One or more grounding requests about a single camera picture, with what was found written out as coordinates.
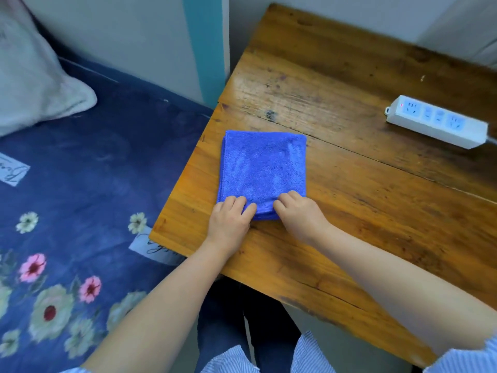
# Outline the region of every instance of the pink flower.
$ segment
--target pink flower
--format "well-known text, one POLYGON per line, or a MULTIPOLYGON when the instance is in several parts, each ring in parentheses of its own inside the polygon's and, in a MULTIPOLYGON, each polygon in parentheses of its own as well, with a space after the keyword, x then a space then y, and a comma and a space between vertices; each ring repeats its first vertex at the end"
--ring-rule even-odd
POLYGON ((47 260, 43 254, 31 255, 27 262, 24 262, 19 269, 19 273, 21 274, 20 280, 22 282, 34 282, 43 272, 46 265, 47 260))
POLYGON ((79 300, 82 302, 93 302, 100 293, 102 282, 100 277, 92 276, 84 281, 84 284, 79 288, 79 300))

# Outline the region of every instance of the wooden table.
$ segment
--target wooden table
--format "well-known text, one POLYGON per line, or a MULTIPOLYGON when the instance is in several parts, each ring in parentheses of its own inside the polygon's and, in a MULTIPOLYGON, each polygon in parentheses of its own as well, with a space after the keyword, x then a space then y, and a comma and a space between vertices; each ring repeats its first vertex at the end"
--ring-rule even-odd
MULTIPOLYGON (((497 75, 390 38, 271 5, 151 233, 202 243, 228 129, 306 134, 308 196, 334 225, 497 308, 497 147, 464 150, 385 122, 400 94, 491 123, 497 75)), ((253 225, 223 273, 414 364, 430 349, 279 221, 253 225)))

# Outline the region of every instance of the microfiber cloth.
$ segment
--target microfiber cloth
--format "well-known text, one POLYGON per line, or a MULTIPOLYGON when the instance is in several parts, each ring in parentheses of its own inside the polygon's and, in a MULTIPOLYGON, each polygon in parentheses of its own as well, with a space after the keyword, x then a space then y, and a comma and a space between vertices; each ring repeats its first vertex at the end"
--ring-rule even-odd
POLYGON ((257 204, 254 220, 275 220, 273 202, 282 192, 306 196, 305 135, 226 131, 221 147, 218 201, 245 196, 257 204))

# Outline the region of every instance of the blue jeans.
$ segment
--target blue jeans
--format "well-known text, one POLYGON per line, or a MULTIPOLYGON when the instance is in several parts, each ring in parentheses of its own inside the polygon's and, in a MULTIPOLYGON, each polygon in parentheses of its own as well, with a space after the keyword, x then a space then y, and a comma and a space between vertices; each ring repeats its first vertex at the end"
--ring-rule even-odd
POLYGON ((301 333, 281 302, 230 278, 210 288, 198 316, 200 373, 214 357, 241 345, 250 361, 244 316, 261 373, 289 373, 301 333))

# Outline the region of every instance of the hand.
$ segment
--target hand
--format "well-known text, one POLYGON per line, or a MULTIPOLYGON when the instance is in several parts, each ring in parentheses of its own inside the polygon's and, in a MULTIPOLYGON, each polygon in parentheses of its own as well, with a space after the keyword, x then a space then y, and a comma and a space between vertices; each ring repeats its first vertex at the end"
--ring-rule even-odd
POLYGON ((330 226, 316 202, 296 191, 280 194, 273 206, 286 230, 305 244, 314 246, 330 226))
POLYGON ((244 196, 229 196, 225 201, 217 203, 212 210, 206 242, 222 249, 227 257, 231 257, 239 249, 257 211, 257 204, 252 203, 242 213, 246 201, 244 196))

